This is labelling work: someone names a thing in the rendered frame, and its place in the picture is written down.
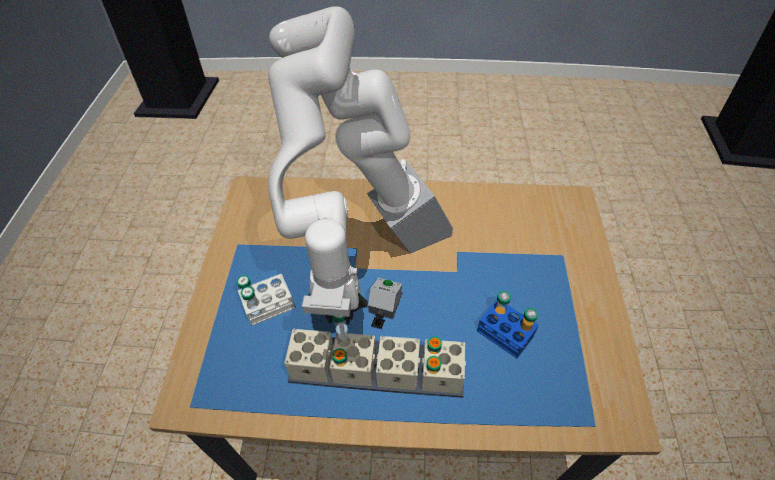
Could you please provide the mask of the cream bucket adapter with round holes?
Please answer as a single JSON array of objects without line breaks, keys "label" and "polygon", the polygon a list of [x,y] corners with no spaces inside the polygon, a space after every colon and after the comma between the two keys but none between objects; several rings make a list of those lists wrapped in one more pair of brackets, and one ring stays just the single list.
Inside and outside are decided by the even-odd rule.
[{"label": "cream bucket adapter with round holes", "polygon": [[376,358],[375,336],[349,334],[348,338],[342,341],[336,335],[333,351],[338,348],[347,352],[347,363],[337,366],[332,357],[330,370],[333,382],[372,387]]},{"label": "cream bucket adapter with round holes", "polygon": [[416,390],[419,342],[420,339],[380,336],[377,387]]}]

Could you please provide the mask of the white tube rack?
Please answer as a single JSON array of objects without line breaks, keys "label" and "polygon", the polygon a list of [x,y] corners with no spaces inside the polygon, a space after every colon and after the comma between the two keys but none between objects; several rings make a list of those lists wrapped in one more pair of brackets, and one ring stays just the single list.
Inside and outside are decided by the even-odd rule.
[{"label": "white tube rack", "polygon": [[[274,284],[271,284],[272,280],[275,280],[275,279],[279,279],[281,281],[276,282]],[[267,286],[263,287],[261,289],[258,289],[258,291],[257,291],[258,286],[262,285],[262,284],[265,284],[268,287]],[[276,286],[278,286],[278,287],[276,287]],[[281,277],[279,275],[276,275],[276,276],[271,277],[269,279],[263,280],[263,281],[258,282],[256,284],[253,284],[252,287],[253,287],[253,289],[255,291],[255,294],[256,294],[256,297],[257,297],[257,300],[258,300],[258,306],[257,306],[257,308],[255,308],[253,310],[248,309],[245,300],[241,296],[241,289],[239,290],[239,295],[240,295],[241,301],[243,303],[246,315],[247,315],[247,317],[248,317],[248,319],[249,319],[249,321],[251,323],[251,326],[253,326],[255,324],[258,324],[260,322],[263,322],[265,320],[268,320],[268,319],[270,319],[272,317],[275,317],[277,315],[280,315],[282,313],[285,313],[287,311],[290,311],[292,309],[295,309],[295,306],[294,306],[294,303],[293,303],[293,300],[292,300],[292,296],[291,296],[291,294],[290,294],[290,292],[288,290],[288,287],[287,287],[283,277]],[[280,291],[278,291],[278,290],[280,290]],[[263,291],[265,291],[265,292],[263,292]],[[260,292],[263,292],[263,293],[260,293]],[[282,296],[284,296],[284,297],[282,297]],[[268,298],[266,298],[266,297],[268,297]],[[261,300],[261,299],[263,299],[263,300]],[[260,314],[257,314],[255,316],[251,315],[251,313],[254,313],[254,312],[259,311],[259,310],[261,310]]]}]

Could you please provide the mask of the blue table mat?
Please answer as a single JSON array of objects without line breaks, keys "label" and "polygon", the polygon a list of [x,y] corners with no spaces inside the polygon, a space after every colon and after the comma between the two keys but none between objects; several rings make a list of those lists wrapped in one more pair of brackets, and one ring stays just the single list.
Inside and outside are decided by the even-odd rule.
[{"label": "blue table mat", "polygon": [[[596,427],[564,255],[457,252],[457,272],[359,269],[368,301],[378,278],[402,284],[393,319],[353,312],[348,333],[465,342],[464,396],[446,397],[288,383],[293,329],[331,332],[334,322],[303,312],[310,293],[306,247],[238,244],[190,408],[374,421]],[[282,274],[295,309],[251,326],[237,278]],[[477,332],[480,318],[508,304],[538,312],[537,331],[515,358]],[[377,317],[376,317],[377,318]]]}]

